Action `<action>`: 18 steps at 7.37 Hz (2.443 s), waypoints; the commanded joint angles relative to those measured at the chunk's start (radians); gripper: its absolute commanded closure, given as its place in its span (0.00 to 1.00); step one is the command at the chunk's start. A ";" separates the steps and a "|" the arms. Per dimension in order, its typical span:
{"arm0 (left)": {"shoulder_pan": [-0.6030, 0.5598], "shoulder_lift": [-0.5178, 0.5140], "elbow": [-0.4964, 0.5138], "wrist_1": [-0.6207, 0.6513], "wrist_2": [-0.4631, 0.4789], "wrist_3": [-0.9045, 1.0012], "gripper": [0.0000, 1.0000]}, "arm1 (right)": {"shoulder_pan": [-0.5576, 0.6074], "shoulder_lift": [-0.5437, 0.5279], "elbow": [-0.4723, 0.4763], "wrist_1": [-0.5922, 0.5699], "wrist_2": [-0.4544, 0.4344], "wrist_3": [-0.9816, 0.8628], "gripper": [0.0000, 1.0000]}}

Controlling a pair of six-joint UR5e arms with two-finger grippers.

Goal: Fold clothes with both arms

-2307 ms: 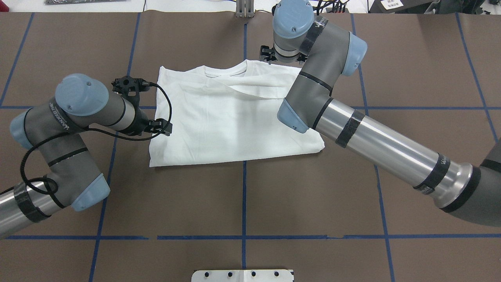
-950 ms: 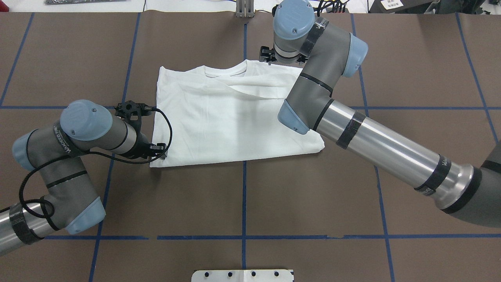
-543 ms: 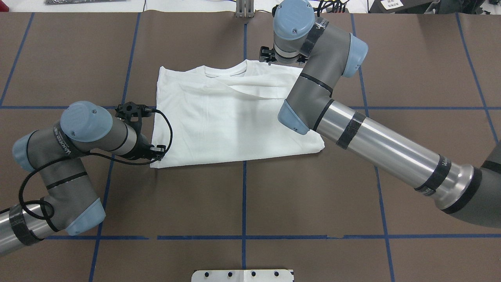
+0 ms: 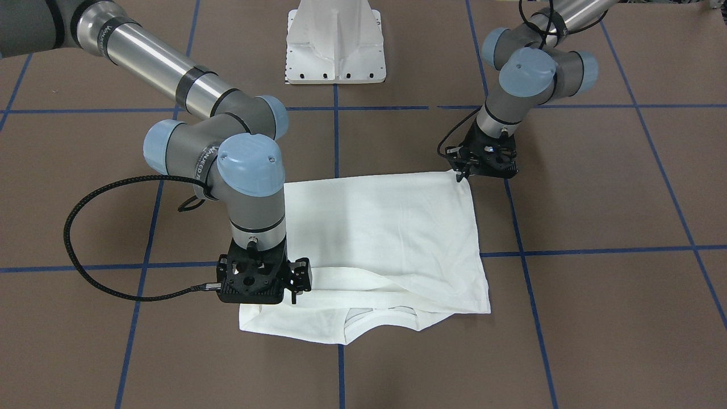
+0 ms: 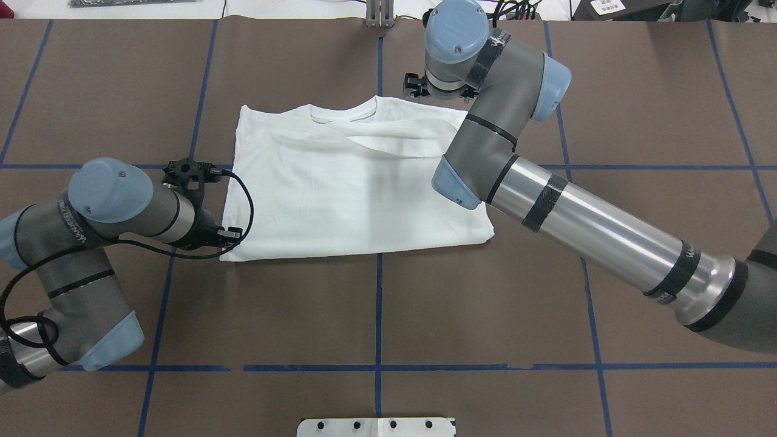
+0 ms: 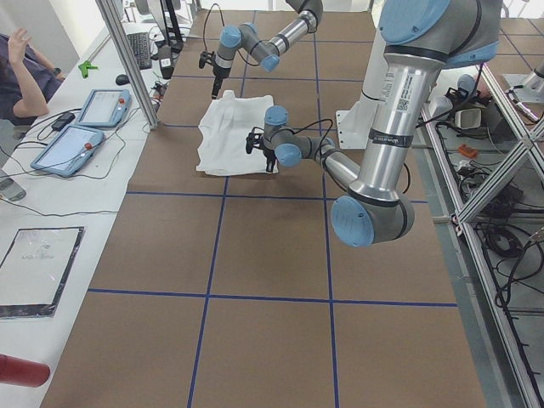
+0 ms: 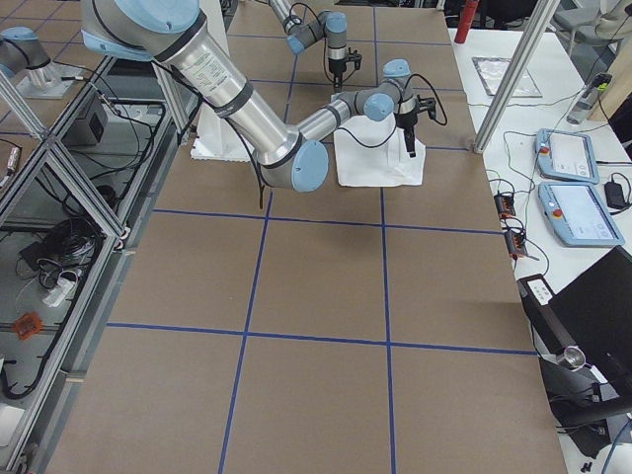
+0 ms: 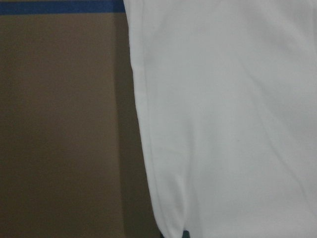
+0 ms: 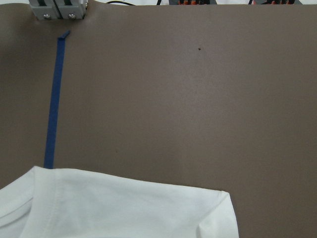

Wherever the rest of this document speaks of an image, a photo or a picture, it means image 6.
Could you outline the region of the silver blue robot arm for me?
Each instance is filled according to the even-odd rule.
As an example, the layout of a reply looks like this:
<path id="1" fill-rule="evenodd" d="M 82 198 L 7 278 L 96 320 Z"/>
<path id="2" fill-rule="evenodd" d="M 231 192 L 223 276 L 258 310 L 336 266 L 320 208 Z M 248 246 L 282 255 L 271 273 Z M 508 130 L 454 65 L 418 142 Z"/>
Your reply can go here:
<path id="1" fill-rule="evenodd" d="M 218 50 L 212 53 L 201 53 L 199 67 L 206 63 L 212 66 L 215 76 L 212 87 L 212 99 L 218 97 L 223 80 L 230 76 L 230 71 L 236 53 L 243 48 L 250 57 L 258 62 L 265 71 L 273 71 L 280 63 L 280 57 L 296 42 L 307 34 L 315 33 L 322 21 L 322 1 L 287 1 L 298 13 L 298 16 L 282 31 L 268 40 L 261 39 L 258 29 L 253 23 L 243 23 L 238 26 L 227 25 L 219 38 Z"/>
<path id="2" fill-rule="evenodd" d="M 318 162 L 346 190 L 332 205 L 331 224 L 351 247 L 406 235 L 414 222 L 407 197 L 396 189 L 423 104 L 442 70 L 482 64 L 498 48 L 499 1 L 387 1 L 378 31 L 388 69 L 361 164 L 327 139 L 302 137 L 287 127 L 281 106 L 267 109 L 262 146 L 284 167 Z"/>

